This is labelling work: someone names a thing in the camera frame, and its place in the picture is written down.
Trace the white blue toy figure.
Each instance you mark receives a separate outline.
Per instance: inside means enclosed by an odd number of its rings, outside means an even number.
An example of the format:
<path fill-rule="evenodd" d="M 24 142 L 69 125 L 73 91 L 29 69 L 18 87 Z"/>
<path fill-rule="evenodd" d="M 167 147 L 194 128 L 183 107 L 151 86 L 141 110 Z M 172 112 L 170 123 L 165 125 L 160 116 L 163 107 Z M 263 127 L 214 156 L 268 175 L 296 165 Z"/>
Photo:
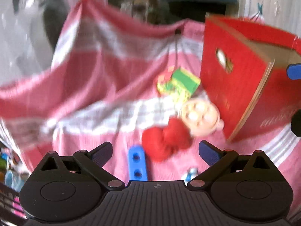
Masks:
<path fill-rule="evenodd" d="M 198 168 L 192 167 L 188 169 L 186 175 L 184 176 L 184 182 L 187 185 L 192 179 L 199 175 Z"/>

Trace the blue three-hole toy block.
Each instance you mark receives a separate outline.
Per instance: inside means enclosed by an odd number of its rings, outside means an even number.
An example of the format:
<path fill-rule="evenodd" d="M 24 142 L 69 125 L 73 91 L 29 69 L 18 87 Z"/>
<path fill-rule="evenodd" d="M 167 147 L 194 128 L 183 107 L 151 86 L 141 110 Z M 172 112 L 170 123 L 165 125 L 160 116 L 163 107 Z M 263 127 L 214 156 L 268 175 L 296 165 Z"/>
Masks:
<path fill-rule="evenodd" d="M 145 152 L 141 145 L 128 150 L 128 174 L 130 181 L 148 181 Z"/>

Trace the beige toy pot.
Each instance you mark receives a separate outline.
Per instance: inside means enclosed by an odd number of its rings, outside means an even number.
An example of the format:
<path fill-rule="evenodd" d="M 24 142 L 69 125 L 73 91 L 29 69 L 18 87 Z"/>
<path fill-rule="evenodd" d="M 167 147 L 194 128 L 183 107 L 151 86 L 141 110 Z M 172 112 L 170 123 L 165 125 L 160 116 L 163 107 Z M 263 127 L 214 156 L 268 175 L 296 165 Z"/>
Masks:
<path fill-rule="evenodd" d="M 217 107 L 203 98 L 192 98 L 183 104 L 179 118 L 194 137 L 208 136 L 224 128 Z"/>

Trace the red cardboard box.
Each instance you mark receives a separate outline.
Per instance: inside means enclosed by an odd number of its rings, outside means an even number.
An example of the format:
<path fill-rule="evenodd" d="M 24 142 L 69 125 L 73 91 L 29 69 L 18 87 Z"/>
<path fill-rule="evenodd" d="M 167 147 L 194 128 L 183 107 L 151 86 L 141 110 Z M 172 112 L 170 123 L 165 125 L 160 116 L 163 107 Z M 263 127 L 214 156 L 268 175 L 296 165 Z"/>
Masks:
<path fill-rule="evenodd" d="M 257 136 L 291 122 L 300 109 L 300 38 L 248 20 L 209 15 L 201 84 L 220 111 L 227 141 Z"/>

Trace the red plush bow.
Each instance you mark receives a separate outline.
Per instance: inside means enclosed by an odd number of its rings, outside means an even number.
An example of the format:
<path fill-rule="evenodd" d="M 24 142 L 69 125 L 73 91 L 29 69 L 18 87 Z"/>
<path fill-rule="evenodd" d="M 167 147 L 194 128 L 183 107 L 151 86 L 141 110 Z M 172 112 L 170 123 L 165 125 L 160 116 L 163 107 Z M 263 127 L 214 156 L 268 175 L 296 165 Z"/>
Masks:
<path fill-rule="evenodd" d="M 143 131 L 142 147 L 153 162 L 163 162 L 181 150 L 190 148 L 192 138 L 183 121 L 171 117 L 165 126 L 152 126 Z"/>

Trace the teal clothes peg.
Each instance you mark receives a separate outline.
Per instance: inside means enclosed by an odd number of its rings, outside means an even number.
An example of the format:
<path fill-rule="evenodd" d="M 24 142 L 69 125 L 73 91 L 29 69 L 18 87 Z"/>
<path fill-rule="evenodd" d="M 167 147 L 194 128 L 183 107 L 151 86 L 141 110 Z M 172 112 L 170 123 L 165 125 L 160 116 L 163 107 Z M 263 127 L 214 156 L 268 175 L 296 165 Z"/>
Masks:
<path fill-rule="evenodd" d="M 257 3 L 257 9 L 258 9 L 258 12 L 256 13 L 256 15 L 262 16 L 263 15 L 263 4 Z"/>

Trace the green yellow toy box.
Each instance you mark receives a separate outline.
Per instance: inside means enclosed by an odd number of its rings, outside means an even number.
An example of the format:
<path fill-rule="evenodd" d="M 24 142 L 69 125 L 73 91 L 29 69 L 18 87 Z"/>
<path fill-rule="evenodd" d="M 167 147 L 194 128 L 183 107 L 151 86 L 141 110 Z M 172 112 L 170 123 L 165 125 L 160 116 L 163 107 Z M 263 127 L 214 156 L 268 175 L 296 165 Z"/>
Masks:
<path fill-rule="evenodd" d="M 184 68 L 169 67 L 155 80 L 160 95 L 170 95 L 175 99 L 188 100 L 201 84 L 200 78 Z"/>

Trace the clear plastic bag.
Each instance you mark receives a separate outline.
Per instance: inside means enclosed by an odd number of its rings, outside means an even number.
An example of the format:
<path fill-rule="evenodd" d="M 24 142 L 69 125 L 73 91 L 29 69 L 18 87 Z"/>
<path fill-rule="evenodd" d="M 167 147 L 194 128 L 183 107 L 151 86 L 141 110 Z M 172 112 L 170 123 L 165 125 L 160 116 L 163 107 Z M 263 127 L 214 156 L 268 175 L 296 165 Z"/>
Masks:
<path fill-rule="evenodd" d="M 1 84 L 50 68 L 66 0 L 1 0 Z"/>

